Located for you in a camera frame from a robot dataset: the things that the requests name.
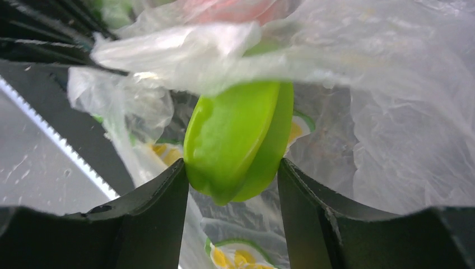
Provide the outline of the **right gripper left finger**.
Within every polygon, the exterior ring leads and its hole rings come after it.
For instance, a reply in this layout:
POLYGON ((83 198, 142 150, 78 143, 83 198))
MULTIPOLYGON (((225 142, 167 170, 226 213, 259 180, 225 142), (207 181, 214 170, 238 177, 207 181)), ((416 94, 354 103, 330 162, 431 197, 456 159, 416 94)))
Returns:
POLYGON ((1 208, 2 268, 178 268, 189 183, 177 160, 85 213, 1 208))

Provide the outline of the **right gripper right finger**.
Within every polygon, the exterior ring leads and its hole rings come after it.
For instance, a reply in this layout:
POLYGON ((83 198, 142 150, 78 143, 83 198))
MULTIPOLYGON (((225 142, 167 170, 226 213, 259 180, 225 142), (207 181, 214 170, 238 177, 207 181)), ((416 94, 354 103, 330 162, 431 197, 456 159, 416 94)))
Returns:
POLYGON ((474 208, 398 215, 347 198, 283 159, 278 193, 292 268, 473 268, 474 208))

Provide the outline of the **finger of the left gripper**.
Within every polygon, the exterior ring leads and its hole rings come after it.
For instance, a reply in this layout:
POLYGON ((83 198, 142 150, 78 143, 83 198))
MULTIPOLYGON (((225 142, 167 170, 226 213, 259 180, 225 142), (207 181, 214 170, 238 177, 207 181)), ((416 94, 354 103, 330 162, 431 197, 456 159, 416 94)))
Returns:
POLYGON ((2 60, 89 66, 127 76, 92 60, 95 34, 118 39, 91 1, 1 1, 2 60))

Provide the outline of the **lime green starfruit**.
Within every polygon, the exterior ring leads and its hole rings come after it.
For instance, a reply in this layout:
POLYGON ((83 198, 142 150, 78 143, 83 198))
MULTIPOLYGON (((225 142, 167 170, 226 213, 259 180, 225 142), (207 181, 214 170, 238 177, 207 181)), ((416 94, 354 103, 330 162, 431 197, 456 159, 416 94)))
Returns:
POLYGON ((259 195, 287 149, 293 110, 291 82, 238 84, 201 96, 183 144, 191 186, 219 206, 259 195))

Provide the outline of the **clear plastic bag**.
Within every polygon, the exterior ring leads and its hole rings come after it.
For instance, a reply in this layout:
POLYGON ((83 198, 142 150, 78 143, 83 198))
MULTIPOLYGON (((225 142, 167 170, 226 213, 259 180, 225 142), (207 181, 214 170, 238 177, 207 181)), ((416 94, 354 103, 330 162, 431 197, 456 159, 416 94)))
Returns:
MULTIPOLYGON (((474 208, 474 2, 289 2, 263 26, 191 22, 178 1, 145 2, 124 22, 124 3, 105 4, 118 39, 95 34, 91 58, 128 75, 72 67, 69 102, 100 121, 140 187, 184 159, 201 96, 291 82, 281 161, 392 214, 474 208)), ((259 195, 224 206, 187 178, 179 268, 292 268, 278 169, 259 195)))

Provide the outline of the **red fake fruit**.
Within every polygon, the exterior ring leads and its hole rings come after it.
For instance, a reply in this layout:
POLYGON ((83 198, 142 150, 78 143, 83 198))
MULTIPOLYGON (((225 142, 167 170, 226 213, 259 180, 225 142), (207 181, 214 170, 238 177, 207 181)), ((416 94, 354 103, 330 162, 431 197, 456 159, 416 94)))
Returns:
POLYGON ((184 16, 191 22, 256 21, 263 26, 273 20, 284 18, 290 8, 289 1, 178 1, 184 16))

